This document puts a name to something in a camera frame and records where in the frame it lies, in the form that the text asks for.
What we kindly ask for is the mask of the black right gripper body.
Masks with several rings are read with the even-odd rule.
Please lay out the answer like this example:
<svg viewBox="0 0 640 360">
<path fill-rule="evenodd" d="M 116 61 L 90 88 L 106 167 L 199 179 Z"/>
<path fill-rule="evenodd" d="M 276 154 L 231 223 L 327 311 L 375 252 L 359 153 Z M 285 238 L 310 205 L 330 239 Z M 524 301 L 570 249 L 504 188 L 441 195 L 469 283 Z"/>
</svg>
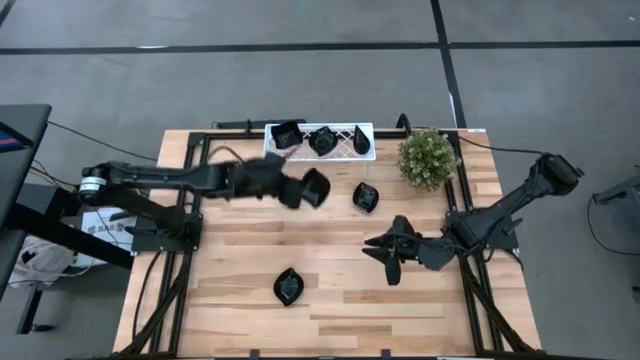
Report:
<svg viewBox="0 0 640 360">
<path fill-rule="evenodd" d="M 417 235 L 409 220 L 396 215 L 385 234 L 386 258 L 385 275 L 390 286 L 396 286 L 401 279 L 401 264 L 418 258 L 422 238 Z"/>
</svg>

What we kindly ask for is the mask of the black side desk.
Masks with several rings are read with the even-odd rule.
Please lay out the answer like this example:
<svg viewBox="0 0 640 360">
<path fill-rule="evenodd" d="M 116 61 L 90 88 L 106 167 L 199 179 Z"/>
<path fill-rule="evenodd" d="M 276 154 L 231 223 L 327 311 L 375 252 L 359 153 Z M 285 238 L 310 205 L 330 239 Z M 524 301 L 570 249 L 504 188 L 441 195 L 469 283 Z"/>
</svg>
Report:
<svg viewBox="0 0 640 360">
<path fill-rule="evenodd" d="M 123 269 L 133 265 L 128 251 L 17 202 L 51 110 L 46 104 L 0 105 L 0 300 L 28 234 Z"/>
</svg>

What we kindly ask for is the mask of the white printed cardboard box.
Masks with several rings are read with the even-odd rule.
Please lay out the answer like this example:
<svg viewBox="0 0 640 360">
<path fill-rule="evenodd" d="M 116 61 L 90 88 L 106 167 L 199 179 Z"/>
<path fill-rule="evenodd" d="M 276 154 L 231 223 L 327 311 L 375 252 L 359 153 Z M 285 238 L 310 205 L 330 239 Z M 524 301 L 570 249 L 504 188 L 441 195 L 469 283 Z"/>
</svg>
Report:
<svg viewBox="0 0 640 360">
<path fill-rule="evenodd" d="M 137 218 L 129 216 L 111 220 L 112 215 L 119 213 L 122 213 L 122 210 L 114 207 L 84 212 L 81 229 L 102 241 L 130 251 L 133 235 L 126 231 L 126 227 L 134 227 Z"/>
</svg>

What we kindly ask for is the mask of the white lattice shelf rack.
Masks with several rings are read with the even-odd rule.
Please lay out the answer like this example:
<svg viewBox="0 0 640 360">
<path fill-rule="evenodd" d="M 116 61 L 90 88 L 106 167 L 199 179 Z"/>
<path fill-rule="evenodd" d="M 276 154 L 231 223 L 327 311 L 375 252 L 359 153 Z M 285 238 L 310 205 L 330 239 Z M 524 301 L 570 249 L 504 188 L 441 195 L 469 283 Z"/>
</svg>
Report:
<svg viewBox="0 0 640 360">
<path fill-rule="evenodd" d="M 327 155 L 319 156 L 309 145 L 311 134 L 327 126 L 336 133 L 338 142 L 336 147 Z M 360 163 L 364 168 L 364 176 L 368 176 L 370 165 L 376 160 L 374 126 L 372 123 L 299 123 L 298 128 L 302 134 L 303 142 L 287 149 L 277 149 L 272 129 L 276 124 L 268 124 L 264 128 L 263 153 L 273 152 L 286 157 L 293 163 Z M 370 148 L 365 154 L 359 154 L 353 146 L 356 128 L 370 142 Z"/>
</svg>

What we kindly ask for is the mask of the black teardrop mini plate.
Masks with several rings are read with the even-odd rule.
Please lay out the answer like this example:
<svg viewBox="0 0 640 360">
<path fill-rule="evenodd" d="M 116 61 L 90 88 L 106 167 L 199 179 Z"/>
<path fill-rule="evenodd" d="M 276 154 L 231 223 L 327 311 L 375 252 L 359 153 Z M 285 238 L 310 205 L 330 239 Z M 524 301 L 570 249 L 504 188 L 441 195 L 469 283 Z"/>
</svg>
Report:
<svg viewBox="0 0 640 360">
<path fill-rule="evenodd" d="M 359 155 L 366 155 L 371 148 L 369 138 L 358 125 L 354 127 L 352 146 L 354 151 Z"/>
</svg>

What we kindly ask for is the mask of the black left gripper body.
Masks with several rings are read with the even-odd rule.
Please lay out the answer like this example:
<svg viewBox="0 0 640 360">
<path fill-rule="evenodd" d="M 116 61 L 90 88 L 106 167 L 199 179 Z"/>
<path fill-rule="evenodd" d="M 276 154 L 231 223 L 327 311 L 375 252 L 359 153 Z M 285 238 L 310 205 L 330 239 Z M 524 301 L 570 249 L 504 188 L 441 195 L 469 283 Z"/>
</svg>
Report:
<svg viewBox="0 0 640 360">
<path fill-rule="evenodd" d="M 233 197 L 289 196 L 291 181 L 283 173 L 285 163 L 284 157 L 274 153 L 238 163 L 232 169 Z"/>
</svg>

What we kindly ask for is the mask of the grey equipment stand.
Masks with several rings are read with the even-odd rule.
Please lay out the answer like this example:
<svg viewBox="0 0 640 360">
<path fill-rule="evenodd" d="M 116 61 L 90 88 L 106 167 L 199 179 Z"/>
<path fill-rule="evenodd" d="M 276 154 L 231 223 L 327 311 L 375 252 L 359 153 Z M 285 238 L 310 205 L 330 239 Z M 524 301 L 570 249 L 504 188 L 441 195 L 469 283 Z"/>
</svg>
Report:
<svg viewBox="0 0 640 360">
<path fill-rule="evenodd" d="M 613 200 L 629 200 L 640 208 L 640 165 L 636 165 L 639 173 L 609 189 L 593 195 L 598 205 L 607 205 Z"/>
</svg>

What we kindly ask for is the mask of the green potted plant black pot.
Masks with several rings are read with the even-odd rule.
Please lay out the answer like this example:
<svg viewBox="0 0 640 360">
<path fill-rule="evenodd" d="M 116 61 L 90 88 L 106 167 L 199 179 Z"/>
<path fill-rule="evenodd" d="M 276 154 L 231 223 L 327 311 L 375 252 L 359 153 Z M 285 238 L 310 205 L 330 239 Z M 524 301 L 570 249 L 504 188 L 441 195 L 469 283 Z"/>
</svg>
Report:
<svg viewBox="0 0 640 360">
<path fill-rule="evenodd" d="M 454 176 L 458 164 L 448 136 L 437 130 L 415 132 L 398 146 L 401 178 L 416 189 L 440 189 Z"/>
</svg>

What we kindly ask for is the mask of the white plastic bag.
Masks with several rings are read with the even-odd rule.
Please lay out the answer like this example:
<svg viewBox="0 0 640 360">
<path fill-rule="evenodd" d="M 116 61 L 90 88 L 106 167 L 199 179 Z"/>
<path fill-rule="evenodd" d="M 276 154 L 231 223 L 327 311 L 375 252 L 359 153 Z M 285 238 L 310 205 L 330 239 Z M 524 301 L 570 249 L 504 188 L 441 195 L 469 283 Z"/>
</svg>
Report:
<svg viewBox="0 0 640 360">
<path fill-rule="evenodd" d="M 9 285 L 18 288 L 28 285 L 52 285 L 73 262 L 71 250 L 29 235 L 19 252 L 9 277 Z"/>
</svg>

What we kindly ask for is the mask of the black leaf-shaped mini plate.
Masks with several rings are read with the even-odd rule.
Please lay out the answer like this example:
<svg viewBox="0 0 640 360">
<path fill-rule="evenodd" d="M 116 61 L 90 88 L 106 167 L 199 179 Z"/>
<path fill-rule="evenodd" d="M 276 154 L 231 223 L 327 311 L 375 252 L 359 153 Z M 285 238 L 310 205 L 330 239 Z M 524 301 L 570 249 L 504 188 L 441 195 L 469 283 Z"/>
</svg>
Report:
<svg viewBox="0 0 640 360">
<path fill-rule="evenodd" d="M 361 182 L 354 190 L 352 202 L 358 209 L 371 213 L 379 202 L 379 192 L 373 186 Z"/>
<path fill-rule="evenodd" d="M 331 128 L 324 126 L 310 135 L 308 143 L 316 155 L 322 157 L 329 154 L 337 146 L 338 136 Z"/>
<path fill-rule="evenodd" d="M 298 300 L 304 290 L 303 278 L 293 269 L 288 268 L 275 280 L 273 291 L 276 298 L 288 307 Z"/>
<path fill-rule="evenodd" d="M 302 198 L 312 207 L 320 207 L 329 195 L 331 183 L 316 168 L 309 169 L 302 179 Z"/>
</svg>

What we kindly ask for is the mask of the black square mini plate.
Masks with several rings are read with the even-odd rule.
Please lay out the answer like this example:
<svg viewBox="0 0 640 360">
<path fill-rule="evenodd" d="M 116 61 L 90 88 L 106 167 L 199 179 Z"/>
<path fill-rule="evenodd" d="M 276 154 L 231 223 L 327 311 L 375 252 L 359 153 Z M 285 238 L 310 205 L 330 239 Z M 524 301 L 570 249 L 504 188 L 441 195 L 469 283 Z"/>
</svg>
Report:
<svg viewBox="0 0 640 360">
<path fill-rule="evenodd" d="M 270 130 L 278 150 L 288 149 L 303 143 L 303 135 L 296 121 L 287 121 L 275 125 Z"/>
</svg>

